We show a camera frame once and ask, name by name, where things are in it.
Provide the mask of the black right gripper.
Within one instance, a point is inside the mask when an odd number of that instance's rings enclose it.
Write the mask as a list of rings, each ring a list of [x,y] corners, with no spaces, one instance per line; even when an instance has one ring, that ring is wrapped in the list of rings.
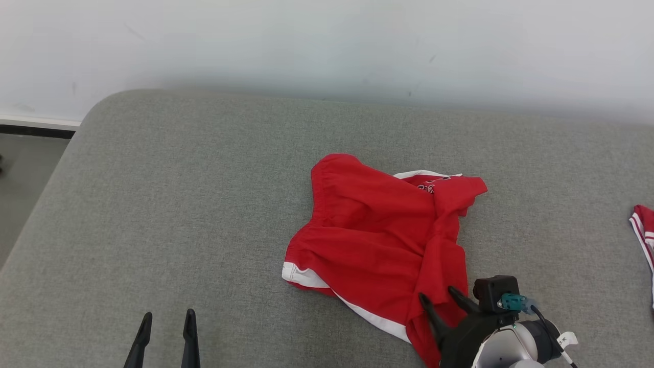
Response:
[[[482,343],[498,329],[512,325],[517,320],[517,311],[482,311],[478,304],[454,286],[449,286],[449,295],[467,314],[454,329],[438,314],[431,299],[424,293],[419,293],[419,301],[441,353],[439,366],[472,367]]]

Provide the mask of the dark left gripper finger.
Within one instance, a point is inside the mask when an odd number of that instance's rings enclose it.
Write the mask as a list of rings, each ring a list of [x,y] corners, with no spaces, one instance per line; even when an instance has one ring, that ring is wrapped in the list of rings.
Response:
[[[184,352],[181,368],[201,368],[197,319],[192,308],[189,308],[186,312],[182,335],[184,338]]]
[[[152,328],[152,312],[145,313],[137,335],[134,338],[128,357],[124,363],[124,368],[142,368],[144,364],[145,349],[150,342],[150,333]]]

